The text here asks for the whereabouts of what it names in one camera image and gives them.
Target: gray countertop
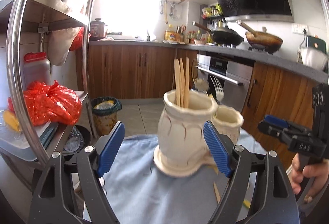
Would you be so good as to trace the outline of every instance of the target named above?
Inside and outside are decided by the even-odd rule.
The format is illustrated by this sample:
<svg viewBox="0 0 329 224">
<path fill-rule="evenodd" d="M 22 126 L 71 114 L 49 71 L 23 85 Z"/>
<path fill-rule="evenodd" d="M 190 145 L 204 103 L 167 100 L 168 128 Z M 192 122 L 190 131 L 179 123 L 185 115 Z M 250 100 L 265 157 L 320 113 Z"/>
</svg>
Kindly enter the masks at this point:
<svg viewBox="0 0 329 224">
<path fill-rule="evenodd" d="M 301 63 L 292 62 L 290 60 L 283 59 L 274 55 L 266 54 L 264 52 L 254 52 L 244 49 L 231 49 L 223 48 L 220 46 L 210 46 L 210 45 L 177 45 L 177 44 L 167 44 L 159 42 L 148 42 L 148 41 L 110 41 L 110 40 L 99 40 L 99 41 L 90 41 L 90 46 L 94 45 L 149 45 L 149 46 L 162 46 L 167 48 L 176 48 L 176 49 L 190 49 L 190 50 L 199 50 L 199 51 L 208 51 L 215 52 L 228 56 L 236 56 L 241 58 L 246 58 L 261 63 L 274 65 L 279 68 L 288 70 L 290 72 L 299 74 L 306 78 L 312 79 L 319 83 L 328 83 L 328 74 L 315 70 L 311 67 L 305 66 Z"/>
</svg>

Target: ceramic jar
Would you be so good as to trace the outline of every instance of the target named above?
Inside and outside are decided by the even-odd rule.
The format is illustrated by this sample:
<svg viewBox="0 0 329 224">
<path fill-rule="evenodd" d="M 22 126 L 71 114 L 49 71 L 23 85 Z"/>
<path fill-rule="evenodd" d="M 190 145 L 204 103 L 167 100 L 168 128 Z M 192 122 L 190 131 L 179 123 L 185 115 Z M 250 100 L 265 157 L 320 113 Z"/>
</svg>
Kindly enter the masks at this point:
<svg viewBox="0 0 329 224">
<path fill-rule="evenodd" d="M 218 105 L 200 92 L 190 91 L 189 97 L 189 108 L 182 108 L 176 105 L 176 90 L 163 96 L 154 163 L 174 177 L 190 176 L 202 164 L 214 164 L 203 137 L 203 125 L 211 120 Z"/>
<path fill-rule="evenodd" d="M 227 135 L 234 144 L 237 143 L 243 124 L 243 116 L 237 110 L 225 105 L 219 105 L 212 122 L 218 133 Z"/>
</svg>

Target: red lid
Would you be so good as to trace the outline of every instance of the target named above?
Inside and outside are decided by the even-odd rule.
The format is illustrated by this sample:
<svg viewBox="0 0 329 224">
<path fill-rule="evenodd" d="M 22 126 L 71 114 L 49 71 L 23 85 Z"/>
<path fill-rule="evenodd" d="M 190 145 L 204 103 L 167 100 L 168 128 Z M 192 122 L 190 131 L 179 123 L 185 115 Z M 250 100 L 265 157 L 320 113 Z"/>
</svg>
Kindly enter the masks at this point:
<svg viewBox="0 0 329 224">
<path fill-rule="evenodd" d="M 47 58 L 47 54 L 45 52 L 38 52 L 38 53 L 27 53 L 24 55 L 25 62 L 35 62 L 45 60 Z"/>
</svg>

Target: blue gripper pad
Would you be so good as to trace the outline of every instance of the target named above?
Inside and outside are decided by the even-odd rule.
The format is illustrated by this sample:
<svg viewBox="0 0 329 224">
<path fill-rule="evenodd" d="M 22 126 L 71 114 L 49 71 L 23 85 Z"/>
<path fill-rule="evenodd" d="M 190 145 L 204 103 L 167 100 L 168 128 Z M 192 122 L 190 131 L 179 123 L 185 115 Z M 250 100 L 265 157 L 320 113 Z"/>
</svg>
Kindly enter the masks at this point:
<svg viewBox="0 0 329 224">
<path fill-rule="evenodd" d="M 103 151 L 99 154 L 98 158 L 97 174 L 99 177 L 103 176 L 111 169 L 116 154 L 118 153 L 118 150 L 124 139 L 124 124 L 119 123 L 118 125 L 116 125 L 109 135 L 100 137 L 98 142 L 101 144 L 100 140 L 103 138 L 107 139 L 107 136 L 110 136 L 111 138 L 106 143 L 105 147 L 103 148 Z"/>
<path fill-rule="evenodd" d="M 289 124 L 287 123 L 286 120 L 282 120 L 282 119 L 277 118 L 277 117 L 275 117 L 273 115 L 270 115 L 270 114 L 267 114 L 264 117 L 264 121 L 269 123 L 269 124 L 276 125 L 277 127 L 280 127 L 282 129 L 289 128 Z"/>
<path fill-rule="evenodd" d="M 210 153 L 215 160 L 218 170 L 229 178 L 233 172 L 230 167 L 230 156 L 220 142 L 216 133 L 217 131 L 213 129 L 210 123 L 205 122 L 203 125 L 203 136 L 209 147 Z"/>
</svg>

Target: blue tablecloth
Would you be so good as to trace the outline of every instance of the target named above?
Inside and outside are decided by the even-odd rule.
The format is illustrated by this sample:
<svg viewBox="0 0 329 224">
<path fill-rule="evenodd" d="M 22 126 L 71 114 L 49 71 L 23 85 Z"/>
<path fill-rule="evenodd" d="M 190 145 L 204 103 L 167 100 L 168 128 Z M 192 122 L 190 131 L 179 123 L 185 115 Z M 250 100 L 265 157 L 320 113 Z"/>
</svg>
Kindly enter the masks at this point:
<svg viewBox="0 0 329 224">
<path fill-rule="evenodd" d="M 266 153 L 258 142 L 241 129 L 238 144 L 254 153 Z M 187 178 L 172 178 L 153 162 L 158 145 L 156 135 L 133 136 L 123 141 L 109 173 L 104 175 L 107 199 L 121 224 L 203 224 L 208 223 L 217 201 L 215 181 L 222 196 L 228 179 L 202 166 Z M 256 174 L 250 176 L 246 199 L 251 200 Z M 239 219 L 247 209 L 241 207 Z M 85 207 L 83 218 L 90 220 Z"/>
</svg>

